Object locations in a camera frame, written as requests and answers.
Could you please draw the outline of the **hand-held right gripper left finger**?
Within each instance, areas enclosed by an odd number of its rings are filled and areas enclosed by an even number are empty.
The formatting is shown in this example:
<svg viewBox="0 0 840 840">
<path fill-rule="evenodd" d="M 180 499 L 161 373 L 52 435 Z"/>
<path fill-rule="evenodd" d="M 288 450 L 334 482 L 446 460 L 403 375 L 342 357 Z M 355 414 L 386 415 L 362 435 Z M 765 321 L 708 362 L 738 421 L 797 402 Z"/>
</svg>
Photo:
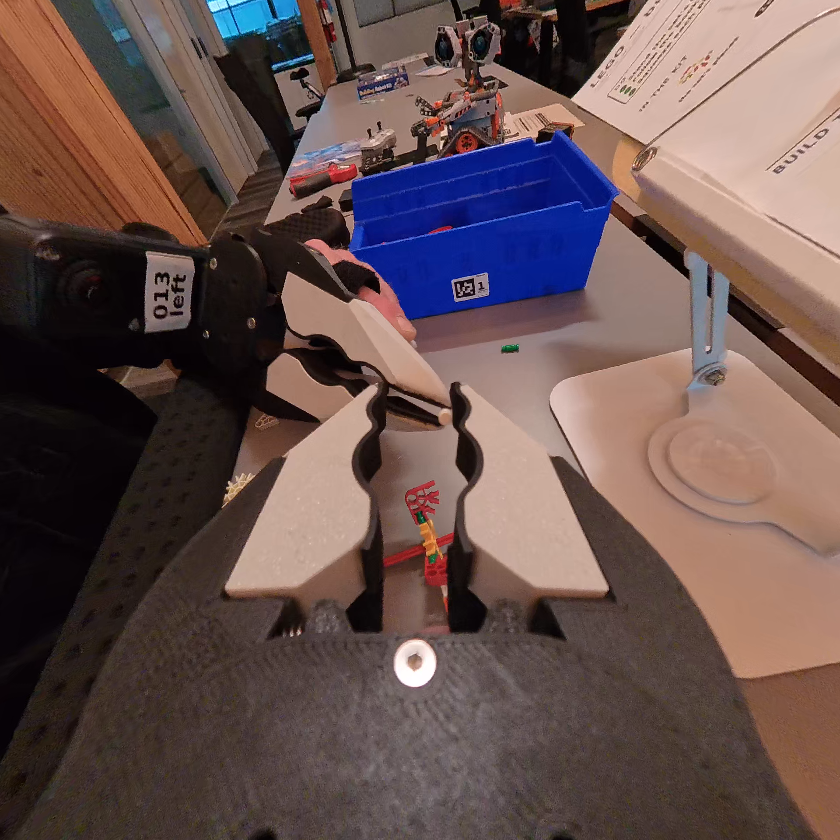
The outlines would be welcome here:
<svg viewBox="0 0 840 840">
<path fill-rule="evenodd" d="M 384 549 L 371 480 L 382 466 L 385 397 L 383 385 L 369 385 L 276 460 L 227 596 L 285 597 L 305 616 L 334 602 L 353 630 L 382 630 Z"/>
</svg>

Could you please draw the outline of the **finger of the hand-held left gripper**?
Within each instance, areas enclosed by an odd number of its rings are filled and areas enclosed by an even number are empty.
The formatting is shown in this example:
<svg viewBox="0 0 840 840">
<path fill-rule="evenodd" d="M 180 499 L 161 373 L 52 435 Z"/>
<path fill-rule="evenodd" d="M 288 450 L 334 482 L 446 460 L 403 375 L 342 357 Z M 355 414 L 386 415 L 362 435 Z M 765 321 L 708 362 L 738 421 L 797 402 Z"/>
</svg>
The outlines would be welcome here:
<svg viewBox="0 0 840 840">
<path fill-rule="evenodd" d="M 371 368 L 399 392 L 450 408 L 448 388 L 425 359 L 371 303 L 341 299 L 290 271 L 280 294 L 288 329 L 329 340 L 351 362 Z"/>
<path fill-rule="evenodd" d="M 272 395 L 324 422 L 379 378 L 342 357 L 335 349 L 297 348 L 281 353 L 269 366 L 266 389 Z M 427 410 L 401 395 L 385 399 L 386 425 L 399 431 L 432 431 L 442 426 L 442 411 Z"/>
</svg>

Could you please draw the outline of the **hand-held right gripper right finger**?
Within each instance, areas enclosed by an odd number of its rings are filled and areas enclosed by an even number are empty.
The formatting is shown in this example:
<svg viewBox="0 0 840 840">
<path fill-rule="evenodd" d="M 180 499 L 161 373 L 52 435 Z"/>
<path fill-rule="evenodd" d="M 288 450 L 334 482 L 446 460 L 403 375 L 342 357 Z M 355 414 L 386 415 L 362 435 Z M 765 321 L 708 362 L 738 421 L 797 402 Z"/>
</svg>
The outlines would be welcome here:
<svg viewBox="0 0 840 840">
<path fill-rule="evenodd" d="M 448 549 L 448 626 L 481 629 L 490 609 L 526 622 L 551 599 L 600 600 L 609 584 L 561 480 L 561 459 L 474 388 L 450 388 L 465 479 Z"/>
</svg>

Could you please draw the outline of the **colourful toy construction model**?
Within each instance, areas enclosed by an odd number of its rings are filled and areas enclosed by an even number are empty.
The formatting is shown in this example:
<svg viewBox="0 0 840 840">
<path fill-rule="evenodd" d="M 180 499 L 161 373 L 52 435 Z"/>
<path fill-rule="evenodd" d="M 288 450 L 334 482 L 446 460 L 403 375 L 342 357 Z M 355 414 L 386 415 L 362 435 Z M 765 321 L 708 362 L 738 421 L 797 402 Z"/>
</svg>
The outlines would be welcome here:
<svg viewBox="0 0 840 840">
<path fill-rule="evenodd" d="M 438 532 L 434 516 L 439 488 L 431 479 L 408 488 L 404 495 L 416 537 L 404 548 L 386 551 L 385 625 L 417 629 L 428 634 L 448 633 L 448 558 L 454 534 Z"/>
</svg>

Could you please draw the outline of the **blue storage bin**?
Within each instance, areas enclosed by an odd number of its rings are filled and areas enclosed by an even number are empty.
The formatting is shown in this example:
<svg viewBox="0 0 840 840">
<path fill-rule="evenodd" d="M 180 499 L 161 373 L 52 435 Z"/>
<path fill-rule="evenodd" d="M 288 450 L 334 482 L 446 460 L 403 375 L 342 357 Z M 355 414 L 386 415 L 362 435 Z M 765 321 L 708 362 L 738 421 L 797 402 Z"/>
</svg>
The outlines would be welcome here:
<svg viewBox="0 0 840 840">
<path fill-rule="evenodd" d="M 411 320 L 577 291 L 616 195 L 559 131 L 356 180 L 350 249 Z"/>
</svg>

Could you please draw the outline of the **person's left hand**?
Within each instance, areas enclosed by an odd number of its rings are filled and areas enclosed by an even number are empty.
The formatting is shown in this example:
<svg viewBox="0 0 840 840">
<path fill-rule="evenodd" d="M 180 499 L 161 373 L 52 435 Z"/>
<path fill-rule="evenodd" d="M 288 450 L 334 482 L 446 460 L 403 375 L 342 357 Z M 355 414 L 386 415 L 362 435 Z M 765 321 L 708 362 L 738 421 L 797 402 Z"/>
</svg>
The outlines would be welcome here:
<svg viewBox="0 0 840 840">
<path fill-rule="evenodd" d="M 320 239 L 310 239 L 307 247 L 317 250 L 332 266 L 342 283 L 358 298 L 370 303 L 409 343 L 417 331 L 387 282 L 368 264 L 358 260 L 347 249 L 331 248 Z"/>
</svg>

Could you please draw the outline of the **white metal stand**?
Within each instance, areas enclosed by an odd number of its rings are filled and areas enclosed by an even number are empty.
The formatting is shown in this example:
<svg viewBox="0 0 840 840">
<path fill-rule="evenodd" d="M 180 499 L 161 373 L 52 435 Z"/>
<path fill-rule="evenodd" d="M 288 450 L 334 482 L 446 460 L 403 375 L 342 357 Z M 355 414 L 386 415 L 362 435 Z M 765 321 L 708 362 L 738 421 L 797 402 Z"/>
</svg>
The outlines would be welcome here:
<svg viewBox="0 0 840 840">
<path fill-rule="evenodd" d="M 632 177 L 650 158 L 614 160 Z M 838 360 L 838 256 L 747 219 L 699 227 L 636 185 L 687 246 L 689 350 L 557 384 L 550 408 L 586 477 L 656 548 L 731 670 L 758 679 L 838 665 L 838 434 L 726 347 L 740 287 Z"/>
</svg>

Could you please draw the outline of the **red and black tool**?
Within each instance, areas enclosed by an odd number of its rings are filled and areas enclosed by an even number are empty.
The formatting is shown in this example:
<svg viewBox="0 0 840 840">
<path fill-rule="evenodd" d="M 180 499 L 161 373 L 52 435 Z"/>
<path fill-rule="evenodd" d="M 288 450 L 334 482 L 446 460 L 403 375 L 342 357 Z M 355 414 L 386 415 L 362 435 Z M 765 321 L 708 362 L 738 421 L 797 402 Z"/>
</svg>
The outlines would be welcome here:
<svg viewBox="0 0 840 840">
<path fill-rule="evenodd" d="M 311 174 L 290 178 L 289 193 L 297 199 L 306 198 L 331 186 L 351 182 L 358 174 L 356 164 L 330 163 Z"/>
</svg>

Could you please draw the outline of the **grey and black device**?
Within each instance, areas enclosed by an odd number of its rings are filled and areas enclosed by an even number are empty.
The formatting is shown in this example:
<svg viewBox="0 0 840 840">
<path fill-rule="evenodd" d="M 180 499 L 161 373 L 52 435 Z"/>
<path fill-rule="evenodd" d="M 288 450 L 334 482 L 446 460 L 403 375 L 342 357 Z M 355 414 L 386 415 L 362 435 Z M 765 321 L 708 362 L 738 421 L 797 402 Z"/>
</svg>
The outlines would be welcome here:
<svg viewBox="0 0 840 840">
<path fill-rule="evenodd" d="M 393 164 L 396 142 L 396 132 L 384 128 L 381 121 L 376 123 L 376 131 L 368 128 L 367 136 L 360 142 L 360 174 L 376 174 Z"/>
</svg>

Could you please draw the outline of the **glass door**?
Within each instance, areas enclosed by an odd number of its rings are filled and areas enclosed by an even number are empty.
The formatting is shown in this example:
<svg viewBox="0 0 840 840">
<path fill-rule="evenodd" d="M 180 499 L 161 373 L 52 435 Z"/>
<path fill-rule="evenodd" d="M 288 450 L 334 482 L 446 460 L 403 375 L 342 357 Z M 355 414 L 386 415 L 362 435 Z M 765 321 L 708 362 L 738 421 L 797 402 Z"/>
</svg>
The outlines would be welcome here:
<svg viewBox="0 0 840 840">
<path fill-rule="evenodd" d="M 116 1 L 115 7 L 227 206 L 257 170 L 215 64 L 183 2 Z"/>
</svg>

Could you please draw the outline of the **toy tracked robot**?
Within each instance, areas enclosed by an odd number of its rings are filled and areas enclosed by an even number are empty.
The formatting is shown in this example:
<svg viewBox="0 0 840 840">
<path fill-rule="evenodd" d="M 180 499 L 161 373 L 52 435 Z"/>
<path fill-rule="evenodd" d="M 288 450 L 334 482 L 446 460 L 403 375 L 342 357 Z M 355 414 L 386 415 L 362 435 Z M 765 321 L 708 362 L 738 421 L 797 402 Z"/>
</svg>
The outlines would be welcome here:
<svg viewBox="0 0 840 840">
<path fill-rule="evenodd" d="M 421 114 L 411 134 L 416 139 L 415 163 L 427 159 L 427 141 L 444 133 L 438 159 L 488 148 L 504 139 L 500 81 L 484 79 L 483 66 L 491 64 L 501 50 L 501 31 L 487 16 L 469 17 L 455 25 L 437 27 L 434 42 L 436 67 L 461 67 L 465 78 L 458 88 L 434 102 L 415 98 Z"/>
</svg>

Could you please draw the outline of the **blue printed box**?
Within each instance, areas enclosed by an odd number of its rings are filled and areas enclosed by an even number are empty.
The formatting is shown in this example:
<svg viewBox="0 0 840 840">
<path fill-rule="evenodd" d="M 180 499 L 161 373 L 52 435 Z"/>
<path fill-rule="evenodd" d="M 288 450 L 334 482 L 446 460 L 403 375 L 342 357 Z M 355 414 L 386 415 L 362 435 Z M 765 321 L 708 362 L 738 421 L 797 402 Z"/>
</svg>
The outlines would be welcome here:
<svg viewBox="0 0 840 840">
<path fill-rule="evenodd" d="M 366 72 L 356 81 L 357 98 L 360 101 L 372 100 L 387 92 L 407 88 L 409 81 L 404 66 Z"/>
</svg>

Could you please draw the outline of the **barcode paper sheet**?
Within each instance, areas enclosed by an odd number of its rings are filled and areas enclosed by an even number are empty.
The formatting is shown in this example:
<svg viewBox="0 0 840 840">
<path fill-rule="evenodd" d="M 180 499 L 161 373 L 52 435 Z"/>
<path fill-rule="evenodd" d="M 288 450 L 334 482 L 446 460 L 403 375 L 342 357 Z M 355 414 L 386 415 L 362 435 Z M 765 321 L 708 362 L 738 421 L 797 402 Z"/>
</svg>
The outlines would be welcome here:
<svg viewBox="0 0 840 840">
<path fill-rule="evenodd" d="M 575 117 L 564 105 L 551 103 L 531 110 L 511 113 L 506 112 L 503 120 L 504 141 L 510 142 L 530 138 L 535 140 L 538 130 L 548 122 L 574 123 L 575 129 L 585 124 Z"/>
</svg>

